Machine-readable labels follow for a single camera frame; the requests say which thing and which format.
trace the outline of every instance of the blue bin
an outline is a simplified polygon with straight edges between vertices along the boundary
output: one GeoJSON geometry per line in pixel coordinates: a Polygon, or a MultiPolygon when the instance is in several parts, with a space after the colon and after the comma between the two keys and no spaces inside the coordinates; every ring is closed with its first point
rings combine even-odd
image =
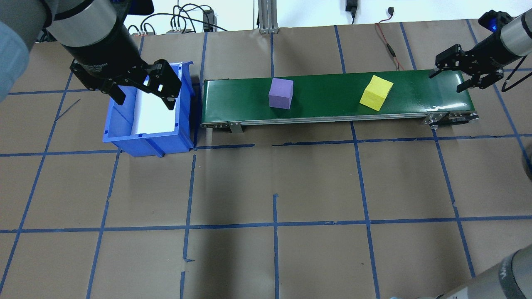
{"type": "Polygon", "coordinates": [[[122,106],[113,99],[109,102],[107,119],[103,134],[103,142],[113,143],[133,157],[153,156],[162,157],[165,154],[188,152],[193,143],[190,140],[190,98],[194,96],[192,81],[190,80],[189,62],[170,63],[176,74],[181,75],[181,90],[176,99],[176,121],[174,131],[150,134],[131,134],[135,119],[135,103],[137,89],[130,86],[120,86],[126,94],[122,106]]]}

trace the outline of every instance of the wall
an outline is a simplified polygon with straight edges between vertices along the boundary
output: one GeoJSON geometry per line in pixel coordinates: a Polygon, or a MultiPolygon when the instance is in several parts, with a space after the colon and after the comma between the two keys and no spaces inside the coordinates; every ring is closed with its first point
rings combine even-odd
{"type": "MultiPolygon", "coordinates": [[[[172,11],[172,7],[188,3],[186,0],[153,0],[155,12],[172,11]]],[[[218,18],[218,25],[227,30],[249,30],[255,28],[257,16],[256,0],[192,0],[192,3],[210,5],[218,18]]],[[[359,0],[356,24],[375,23],[387,18],[389,6],[395,8],[390,22],[434,21],[477,19],[493,9],[506,11],[512,16],[530,9],[530,0],[359,0]]],[[[313,27],[351,23],[351,14],[345,12],[345,0],[279,0],[277,3],[280,27],[313,27]]],[[[202,20],[199,10],[190,12],[191,18],[202,20]]],[[[139,26],[145,16],[128,16],[125,25],[139,26]]],[[[148,21],[161,34],[170,30],[171,16],[162,15],[148,21]]]]}

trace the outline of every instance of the conveyor belt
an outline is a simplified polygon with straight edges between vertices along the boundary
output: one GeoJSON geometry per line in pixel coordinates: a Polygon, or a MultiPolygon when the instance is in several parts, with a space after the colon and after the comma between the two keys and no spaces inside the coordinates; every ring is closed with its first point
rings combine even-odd
{"type": "Polygon", "coordinates": [[[271,108],[271,78],[210,80],[204,83],[204,128],[233,125],[422,118],[436,112],[475,112],[467,91],[457,93],[461,73],[429,70],[282,77],[294,81],[290,110],[271,108]],[[394,83],[380,111],[359,103],[371,77],[394,83]]]}

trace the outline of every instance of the yellow cube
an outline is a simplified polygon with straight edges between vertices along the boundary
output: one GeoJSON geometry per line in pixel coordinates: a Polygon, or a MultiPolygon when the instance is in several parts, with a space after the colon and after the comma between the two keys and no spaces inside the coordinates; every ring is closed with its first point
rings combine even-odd
{"type": "Polygon", "coordinates": [[[373,110],[379,111],[388,96],[393,83],[375,75],[371,78],[368,86],[362,94],[360,104],[373,110]]]}

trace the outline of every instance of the red wire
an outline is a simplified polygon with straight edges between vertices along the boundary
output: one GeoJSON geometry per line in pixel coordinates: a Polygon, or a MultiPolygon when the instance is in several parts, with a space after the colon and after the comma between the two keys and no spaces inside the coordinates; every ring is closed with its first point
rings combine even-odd
{"type": "MultiPolygon", "coordinates": [[[[384,36],[383,29],[380,27],[380,23],[381,23],[381,22],[385,22],[385,21],[389,21],[392,17],[393,17],[393,16],[391,15],[388,19],[380,20],[378,23],[375,23],[375,25],[377,25],[377,28],[379,28],[380,34],[383,36],[384,43],[386,43],[386,44],[388,44],[388,41],[386,40],[386,37],[384,36]]],[[[397,59],[397,56],[394,57],[394,58],[395,58],[395,61],[397,62],[397,68],[399,69],[399,67],[401,67],[401,69],[403,69],[403,71],[404,71],[404,67],[403,67],[403,65],[399,62],[399,59],[397,59]]]]}

